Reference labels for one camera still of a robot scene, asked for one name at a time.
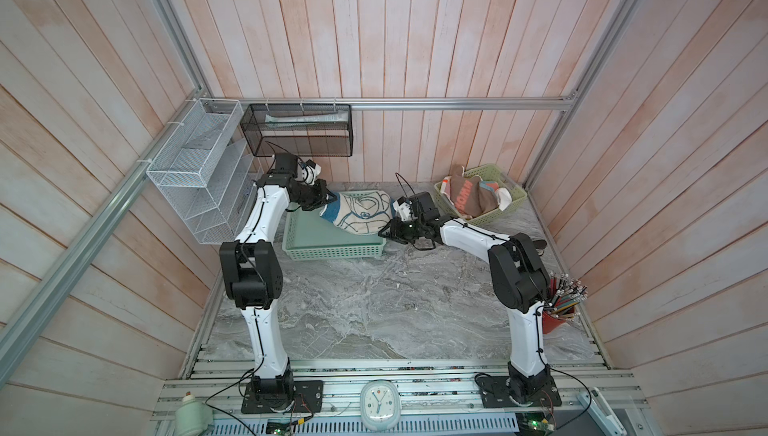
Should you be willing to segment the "blue Doraemon towel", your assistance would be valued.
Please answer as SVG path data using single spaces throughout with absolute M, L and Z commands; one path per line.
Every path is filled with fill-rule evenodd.
M 392 199 L 384 191 L 344 191 L 335 196 L 336 200 L 324 205 L 319 215 L 353 235 L 378 234 L 392 218 Z

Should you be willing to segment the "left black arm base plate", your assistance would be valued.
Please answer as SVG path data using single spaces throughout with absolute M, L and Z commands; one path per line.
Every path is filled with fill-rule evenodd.
M 321 380 L 286 383 L 278 379 L 255 378 L 245 385 L 241 412 L 245 415 L 319 413 L 322 394 Z

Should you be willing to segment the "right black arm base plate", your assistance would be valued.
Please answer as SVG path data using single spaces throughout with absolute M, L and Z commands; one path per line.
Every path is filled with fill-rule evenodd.
M 474 382 L 484 408 L 560 407 L 562 399 L 555 381 L 547 374 L 536 377 L 491 376 L 476 373 Z

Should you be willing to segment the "brown towel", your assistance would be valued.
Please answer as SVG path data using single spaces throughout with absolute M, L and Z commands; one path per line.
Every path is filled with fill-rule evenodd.
M 480 176 L 465 176 L 461 165 L 452 166 L 449 176 L 449 198 L 462 216 L 476 218 L 499 207 L 496 183 Z

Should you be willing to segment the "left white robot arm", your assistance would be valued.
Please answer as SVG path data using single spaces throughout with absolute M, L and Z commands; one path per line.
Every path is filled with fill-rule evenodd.
M 320 172 L 313 160 L 276 154 L 272 168 L 248 191 L 250 214 L 242 230 L 219 248 L 225 292 L 241 311 L 254 354 L 246 396 L 274 408 L 287 405 L 294 396 L 278 322 L 284 279 L 274 238 L 290 206 L 311 211 L 326 204 L 327 184 Z

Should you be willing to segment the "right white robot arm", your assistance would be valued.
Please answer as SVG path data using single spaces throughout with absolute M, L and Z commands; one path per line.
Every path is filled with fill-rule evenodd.
M 400 197 L 393 217 L 379 235 L 414 246 L 420 240 L 461 249 L 486 262 L 494 294 L 507 308 L 511 333 L 507 398 L 528 406 L 553 383 L 543 350 L 541 316 L 550 288 L 550 274 L 534 241 L 525 233 L 504 235 L 440 213 L 427 192 Z

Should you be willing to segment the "light green plastic basket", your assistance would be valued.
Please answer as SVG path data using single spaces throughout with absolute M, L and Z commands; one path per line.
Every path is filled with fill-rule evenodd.
M 501 211 L 499 209 L 496 209 L 496 210 L 493 210 L 492 212 L 486 213 L 476 218 L 462 216 L 455 209 L 455 207 L 453 206 L 449 198 L 450 176 L 448 175 L 448 176 L 445 176 L 442 180 L 440 180 L 440 182 L 437 182 L 436 184 L 434 184 L 434 192 L 435 192 L 435 201 L 438 204 L 438 206 L 452 217 L 458 217 L 458 218 L 464 219 L 465 221 L 469 221 L 471 224 L 474 224 L 476 226 L 484 226 L 504 215 L 507 215 L 508 213 L 512 213 L 515 210 L 518 210 L 518 208 L 522 206 L 522 203 L 527 199 L 526 191 L 518 183 L 516 183 L 510 177 L 508 177 L 497 165 L 493 163 L 484 164 L 482 166 L 477 166 L 470 169 L 464 168 L 464 175 L 469 177 L 480 176 L 483 180 L 494 181 L 499 185 L 506 187 L 512 195 L 512 198 L 513 198 L 512 204 L 510 204 L 510 206 L 506 210 Z

